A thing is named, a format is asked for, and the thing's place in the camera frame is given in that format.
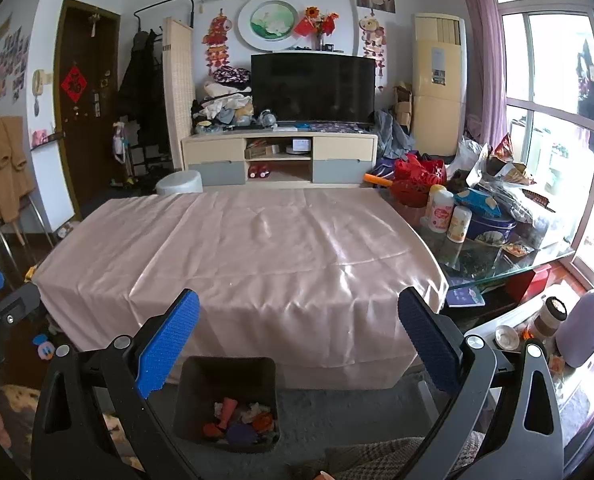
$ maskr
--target metal screw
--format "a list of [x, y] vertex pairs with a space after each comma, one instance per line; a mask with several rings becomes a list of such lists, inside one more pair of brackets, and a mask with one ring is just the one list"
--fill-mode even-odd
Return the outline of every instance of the metal screw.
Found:
[[533, 357], [541, 357], [541, 348], [539, 348], [537, 345], [528, 345], [526, 352], [528, 352]]
[[480, 338], [478, 335], [468, 336], [468, 339], [466, 339], [466, 343], [470, 348], [474, 348], [477, 350], [480, 348], [484, 348], [484, 340]]
[[131, 339], [127, 335], [120, 335], [117, 339], [113, 341], [113, 346], [118, 350], [123, 350], [130, 345]]
[[64, 357], [70, 351], [71, 351], [71, 348], [68, 345], [60, 345], [55, 350], [55, 355], [58, 357]]

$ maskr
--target tv stand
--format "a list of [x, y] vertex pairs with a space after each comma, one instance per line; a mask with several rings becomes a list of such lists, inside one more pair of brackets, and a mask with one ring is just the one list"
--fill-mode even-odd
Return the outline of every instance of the tv stand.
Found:
[[[295, 138], [312, 139], [307, 155], [277, 153], [247, 160], [250, 139], [285, 144]], [[248, 186], [263, 188], [359, 187], [363, 174], [375, 165], [377, 136], [327, 132], [282, 132], [240, 130], [222, 134], [199, 134], [182, 140], [184, 167], [202, 175], [204, 187]], [[267, 178], [248, 178], [250, 164], [266, 163]]]

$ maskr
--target black tv screen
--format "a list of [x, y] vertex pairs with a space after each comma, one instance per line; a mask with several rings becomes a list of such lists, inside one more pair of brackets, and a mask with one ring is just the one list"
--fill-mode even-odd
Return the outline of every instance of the black tv screen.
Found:
[[368, 123], [375, 110], [375, 61], [310, 52], [251, 56], [255, 113], [278, 121]]

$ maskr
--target brown door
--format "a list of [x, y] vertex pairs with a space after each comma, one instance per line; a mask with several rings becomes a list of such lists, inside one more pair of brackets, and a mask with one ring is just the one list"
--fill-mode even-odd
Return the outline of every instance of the brown door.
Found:
[[[91, 37], [94, 12], [64, 9], [59, 49], [59, 111], [70, 174], [71, 193], [79, 208], [100, 198], [110, 180], [121, 181], [123, 167], [112, 152], [117, 20], [100, 16]], [[69, 73], [79, 76], [69, 77]], [[68, 79], [68, 91], [62, 82]]]

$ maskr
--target pink curtain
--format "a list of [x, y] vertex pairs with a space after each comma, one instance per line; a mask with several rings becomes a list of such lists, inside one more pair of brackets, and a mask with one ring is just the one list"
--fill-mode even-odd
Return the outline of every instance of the pink curtain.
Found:
[[483, 90], [477, 140], [494, 149], [507, 133], [501, 17], [495, 0], [466, 0], [466, 6], [472, 24], [475, 68]]

